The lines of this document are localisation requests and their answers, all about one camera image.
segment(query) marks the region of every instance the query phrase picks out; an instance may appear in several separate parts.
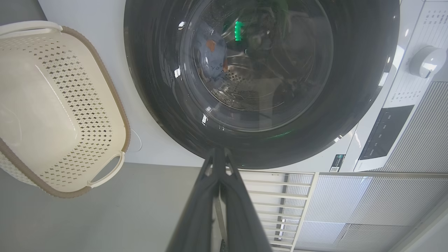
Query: washing machine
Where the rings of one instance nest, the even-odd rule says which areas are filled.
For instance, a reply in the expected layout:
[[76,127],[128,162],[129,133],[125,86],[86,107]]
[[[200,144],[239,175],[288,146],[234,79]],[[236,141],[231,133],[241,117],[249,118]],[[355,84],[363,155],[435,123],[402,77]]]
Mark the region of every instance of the washing machine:
[[132,128],[127,162],[382,167],[446,59],[447,3],[40,0],[95,46]]

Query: laundry basket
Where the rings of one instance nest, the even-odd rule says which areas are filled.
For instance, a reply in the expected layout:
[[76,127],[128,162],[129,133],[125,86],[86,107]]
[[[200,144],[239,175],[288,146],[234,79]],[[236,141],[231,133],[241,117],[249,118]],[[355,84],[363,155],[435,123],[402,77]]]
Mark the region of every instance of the laundry basket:
[[[129,123],[98,53],[80,33],[47,21],[0,26],[0,166],[72,198],[124,162]],[[114,157],[116,167],[94,177]]]

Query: control panel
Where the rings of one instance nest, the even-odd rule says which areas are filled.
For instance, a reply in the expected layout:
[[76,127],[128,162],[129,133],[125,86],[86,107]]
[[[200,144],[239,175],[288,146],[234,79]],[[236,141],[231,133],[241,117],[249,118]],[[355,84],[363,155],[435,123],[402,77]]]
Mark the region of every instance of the control panel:
[[424,2],[415,27],[400,32],[405,37],[410,36],[409,44],[406,48],[397,46],[402,60],[395,62],[394,59],[394,66],[399,66],[395,78],[381,109],[378,108],[375,115],[366,114],[358,124],[353,138],[356,142],[352,140],[354,144],[346,155],[346,158],[357,155],[357,161],[352,167],[343,166],[343,171],[367,171],[386,164],[432,77],[446,62],[448,2]]

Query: washing machine door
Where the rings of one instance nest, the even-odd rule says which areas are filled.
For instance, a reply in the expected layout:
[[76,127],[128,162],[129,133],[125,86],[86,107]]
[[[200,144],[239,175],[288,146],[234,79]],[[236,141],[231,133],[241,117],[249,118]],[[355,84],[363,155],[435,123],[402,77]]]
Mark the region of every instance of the washing machine door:
[[127,0],[125,47],[173,139],[266,169],[319,153],[359,122],[399,20],[399,0]]

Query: clothes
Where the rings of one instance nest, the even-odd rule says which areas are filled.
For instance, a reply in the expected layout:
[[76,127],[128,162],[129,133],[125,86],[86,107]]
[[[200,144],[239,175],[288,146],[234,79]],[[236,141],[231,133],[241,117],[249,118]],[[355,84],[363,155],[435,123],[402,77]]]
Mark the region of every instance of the clothes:
[[221,79],[221,73],[227,72],[227,45],[221,35],[202,22],[194,44],[201,53],[200,65],[204,76],[212,80]]

